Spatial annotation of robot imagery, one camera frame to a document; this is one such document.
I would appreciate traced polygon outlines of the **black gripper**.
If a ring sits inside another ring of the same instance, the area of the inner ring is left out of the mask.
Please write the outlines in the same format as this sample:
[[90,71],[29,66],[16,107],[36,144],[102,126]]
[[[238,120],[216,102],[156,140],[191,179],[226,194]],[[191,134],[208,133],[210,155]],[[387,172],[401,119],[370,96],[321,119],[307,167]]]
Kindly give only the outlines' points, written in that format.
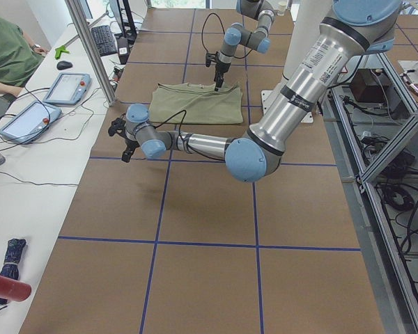
[[224,74],[230,68],[230,57],[217,51],[215,53],[207,52],[205,55],[206,67],[210,67],[212,63],[215,64],[215,91],[218,92],[224,83]]
[[128,138],[125,130],[125,121],[121,117],[112,120],[110,127],[108,128],[108,135],[114,136],[118,134],[124,138],[126,149],[123,151],[121,160],[125,163],[129,163],[135,150],[138,148],[138,142],[136,140]]

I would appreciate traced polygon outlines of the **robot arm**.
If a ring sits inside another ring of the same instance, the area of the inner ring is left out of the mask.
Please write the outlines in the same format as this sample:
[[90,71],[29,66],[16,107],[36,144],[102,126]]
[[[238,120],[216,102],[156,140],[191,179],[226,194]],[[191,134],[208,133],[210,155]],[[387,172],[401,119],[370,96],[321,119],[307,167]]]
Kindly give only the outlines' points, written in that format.
[[351,58],[392,47],[400,10],[400,1],[334,1],[307,55],[290,79],[267,92],[263,117],[239,138],[161,131],[160,123],[151,118],[151,109],[143,104],[129,106],[112,121],[108,133],[125,140],[122,160],[126,162],[136,149],[148,159],[179,150],[223,161],[237,180],[256,182],[278,169],[286,139],[335,84]]
[[206,51],[206,67],[215,64],[215,91],[224,83],[238,45],[265,54],[270,46],[269,30],[275,20],[275,11],[268,1],[241,0],[236,3],[236,11],[257,21],[257,27],[248,31],[243,24],[234,23],[224,33],[222,47],[215,53]]

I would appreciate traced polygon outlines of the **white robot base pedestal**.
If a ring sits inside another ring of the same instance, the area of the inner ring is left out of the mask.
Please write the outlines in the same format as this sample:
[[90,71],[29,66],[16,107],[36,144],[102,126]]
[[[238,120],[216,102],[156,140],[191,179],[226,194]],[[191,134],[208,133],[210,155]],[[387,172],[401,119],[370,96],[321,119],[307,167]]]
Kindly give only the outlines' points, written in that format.
[[289,49],[281,75],[281,81],[274,87],[268,98],[264,101],[268,107],[265,113],[285,111],[287,108],[295,108],[299,112],[299,121],[311,116],[314,106],[298,97],[294,88],[288,88],[286,84],[295,78],[295,71],[304,60],[319,36],[319,24],[330,10],[331,1],[302,0],[296,6],[292,1],[287,1],[286,12],[293,19],[294,27],[291,35]]

